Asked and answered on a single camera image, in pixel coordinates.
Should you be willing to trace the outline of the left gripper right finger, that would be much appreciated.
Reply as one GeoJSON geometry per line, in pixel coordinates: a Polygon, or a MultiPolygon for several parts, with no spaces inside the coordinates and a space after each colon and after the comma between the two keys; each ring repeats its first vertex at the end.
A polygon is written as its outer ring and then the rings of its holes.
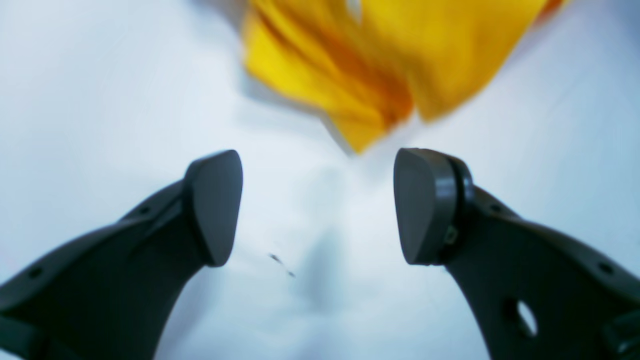
{"type": "Polygon", "coordinates": [[[446,153],[398,150],[393,191],[404,259],[446,268],[492,360],[639,358],[639,280],[614,260],[521,218],[446,153]]]}

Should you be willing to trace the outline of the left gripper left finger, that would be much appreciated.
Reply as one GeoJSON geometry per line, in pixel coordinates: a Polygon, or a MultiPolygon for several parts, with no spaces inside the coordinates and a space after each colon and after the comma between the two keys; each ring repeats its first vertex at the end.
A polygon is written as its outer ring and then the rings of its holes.
{"type": "Polygon", "coordinates": [[[232,149],[119,221],[39,258],[1,286],[1,349],[24,360],[152,360],[176,301],[233,250],[243,189],[232,149]]]}

